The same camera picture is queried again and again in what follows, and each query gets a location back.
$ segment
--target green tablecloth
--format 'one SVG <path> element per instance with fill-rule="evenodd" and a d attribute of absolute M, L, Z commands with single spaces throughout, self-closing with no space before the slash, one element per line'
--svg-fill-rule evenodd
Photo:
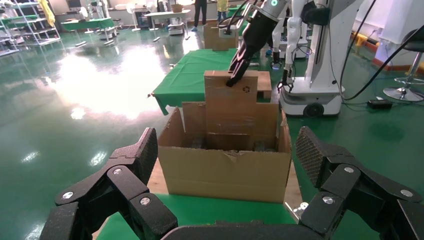
<path fill-rule="evenodd" d="M 95 29 L 95 28 L 111 28 L 114 26 L 114 21 L 111 17 L 90 19 L 90 21 L 69 21 L 62 23 L 66 31 L 73 31 L 78 29 Z"/>
<path fill-rule="evenodd" d="M 282 204 L 236 201 L 181 195 L 157 194 L 177 217 L 179 226 L 208 225 L 215 221 L 247 223 L 263 220 L 265 224 L 294 224 Z M 119 213 L 112 215 L 97 240 L 138 240 Z"/>
<path fill-rule="evenodd" d="M 241 4 L 239 4 L 239 5 L 237 5 L 236 7 L 230 7 L 230 8 L 228 8 L 228 14 L 227 14 L 227 17 L 231 17 L 231 16 L 233 16 L 234 15 L 234 13 L 237 11 L 237 9 L 239 9 L 240 8 L 240 5 Z M 239 14 L 242 14 L 242 12 L 243 12 L 243 10 L 244 9 L 246 9 L 246 4 L 241 8 L 241 10 L 240 10 L 240 13 Z"/>
<path fill-rule="evenodd" d="M 204 74 L 207 70 L 227 70 L 237 49 L 212 51 L 199 49 L 190 51 L 166 75 L 162 83 L 153 91 L 163 114 L 167 115 L 167 105 L 181 107 L 182 102 L 202 102 L 205 100 Z"/>

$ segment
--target black cable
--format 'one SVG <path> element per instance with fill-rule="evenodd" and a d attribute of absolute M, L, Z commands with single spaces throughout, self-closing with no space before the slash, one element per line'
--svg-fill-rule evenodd
<path fill-rule="evenodd" d="M 231 27 L 231 25 L 233 25 L 234 24 L 234 17 L 238 17 L 238 19 L 236 20 L 236 21 L 238 21 L 238 20 L 240 20 L 240 19 L 242 19 L 243 18 L 243 16 L 241 15 L 241 16 L 237 16 L 237 14 L 240 12 L 240 10 L 243 8 L 243 6 L 244 5 L 246 5 L 246 3 L 248 2 L 249 0 L 244 0 L 244 2 L 237 8 L 237 10 L 235 11 L 235 13 L 231 16 L 231 18 L 230 18 L 230 20 L 229 20 L 229 23 L 227 24 L 227 25 L 225 25 L 225 26 L 220 26 L 221 25 L 221 23 L 223 22 L 223 21 L 225 21 L 225 20 L 227 20 L 227 19 L 224 19 L 224 20 L 222 20 L 222 21 L 220 21 L 219 23 L 218 23 L 218 28 L 220 28 L 220 29 L 223 29 L 223 28 L 227 28 L 226 29 L 226 31 L 229 33 L 230 32 L 230 27 Z"/>
<path fill-rule="evenodd" d="M 363 88 L 361 90 L 359 90 L 355 95 L 353 95 L 352 97 L 349 98 L 345 98 L 344 95 L 342 95 L 341 97 L 348 101 L 348 100 L 352 100 L 355 99 L 357 96 L 359 96 L 375 79 L 376 77 L 380 74 L 380 72 L 385 68 L 385 66 L 409 43 L 409 41 L 411 39 L 413 39 L 419 32 L 421 32 L 422 30 L 424 30 L 424 25 L 422 25 L 417 31 L 415 31 L 404 43 L 402 43 L 402 45 L 400 47 L 398 47 L 396 49 L 396 51 L 393 52 L 392 55 L 390 55 L 389 58 L 387 58 L 387 60 L 383 63 L 383 65 L 381 65 L 381 67 L 375 72 L 375 74 L 371 77 L 371 79 L 365 84 L 365 86 L 363 86 Z"/>
<path fill-rule="evenodd" d="M 371 3 L 371 6 L 368 8 L 368 11 L 366 12 L 366 14 L 365 14 L 362 22 L 360 23 L 360 25 L 359 25 L 359 27 L 358 27 L 358 29 L 356 31 L 356 34 L 355 34 L 355 36 L 352 39 L 352 42 L 350 43 L 349 49 L 347 50 L 346 57 L 344 58 L 343 68 L 341 69 L 341 75 L 340 75 L 340 85 L 338 86 L 338 91 L 340 93 L 340 96 L 344 100 L 351 100 L 351 99 L 356 98 L 356 96 L 355 96 L 355 97 L 352 97 L 350 99 L 346 99 L 345 96 L 343 95 L 343 93 L 342 93 L 343 74 L 345 73 L 346 63 L 348 62 L 349 54 L 351 53 L 352 47 L 354 46 L 354 43 L 355 43 L 355 40 L 358 37 L 359 31 L 361 30 L 362 26 L 364 25 L 365 20 L 367 19 L 368 14 L 370 14 L 371 9 L 373 8 L 373 6 L 374 6 L 375 3 L 376 3 L 376 0 L 373 0 L 372 3 Z"/>

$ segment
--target person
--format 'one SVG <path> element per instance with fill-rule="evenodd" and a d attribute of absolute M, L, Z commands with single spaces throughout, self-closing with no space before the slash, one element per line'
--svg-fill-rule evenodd
<path fill-rule="evenodd" d="M 228 0 L 218 0 L 216 3 L 216 8 L 218 10 L 218 23 L 221 22 L 221 15 L 224 19 L 227 18 L 228 10 Z"/>
<path fill-rule="evenodd" d="M 191 29 L 192 32 L 197 32 L 198 25 L 199 25 L 199 17 L 200 17 L 200 10 L 201 10 L 201 24 L 206 24 L 206 8 L 208 7 L 207 0 L 196 0 L 194 3 L 194 27 Z"/>

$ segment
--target table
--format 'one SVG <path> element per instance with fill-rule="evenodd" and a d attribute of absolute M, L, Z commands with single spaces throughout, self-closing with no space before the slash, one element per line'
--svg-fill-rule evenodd
<path fill-rule="evenodd" d="M 90 19 L 89 21 L 80 21 L 80 20 L 68 21 L 68 22 L 63 22 L 62 25 L 66 31 L 70 32 L 70 31 L 78 30 L 78 29 L 111 28 L 114 26 L 114 21 L 112 21 L 111 17 L 106 17 L 106 18 Z"/>
<path fill-rule="evenodd" d="M 108 37 L 108 28 L 114 28 L 115 24 L 111 17 L 106 18 L 98 18 L 98 19 L 90 19 L 89 21 L 81 21 L 81 20 L 72 20 L 67 22 L 62 22 L 62 26 L 66 31 L 74 31 L 76 32 L 76 36 L 80 40 L 80 35 L 78 34 L 78 29 L 103 29 L 104 35 L 106 36 L 105 45 L 109 45 L 113 42 L 113 40 L 109 40 Z M 87 42 L 82 41 L 76 44 L 76 47 L 81 47 L 85 45 Z"/>
<path fill-rule="evenodd" d="M 227 70 L 236 51 L 199 49 L 183 56 L 152 93 L 163 114 L 168 114 L 167 105 L 181 107 L 182 102 L 205 101 L 205 71 Z"/>
<path fill-rule="evenodd" d="M 187 27 L 186 14 L 190 12 L 190 9 L 184 9 L 182 12 L 163 11 L 163 12 L 152 12 L 145 14 L 144 17 L 151 17 L 151 23 L 153 26 L 154 39 L 153 42 L 157 42 L 161 37 L 156 36 L 155 19 L 173 19 L 182 18 L 185 26 L 185 40 L 189 39 L 189 28 Z"/>
<path fill-rule="evenodd" d="M 282 204 L 238 201 L 194 196 L 156 194 L 178 219 L 179 226 L 212 225 L 215 221 L 247 223 L 263 220 L 265 224 L 294 224 Z M 112 215 L 97 240 L 138 240 L 119 213 Z"/>

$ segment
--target black power adapter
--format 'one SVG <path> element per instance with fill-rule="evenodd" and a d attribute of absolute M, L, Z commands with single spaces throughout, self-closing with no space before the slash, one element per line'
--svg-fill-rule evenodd
<path fill-rule="evenodd" d="M 391 109 L 393 106 L 393 102 L 386 99 L 369 100 L 366 104 L 372 109 Z"/>

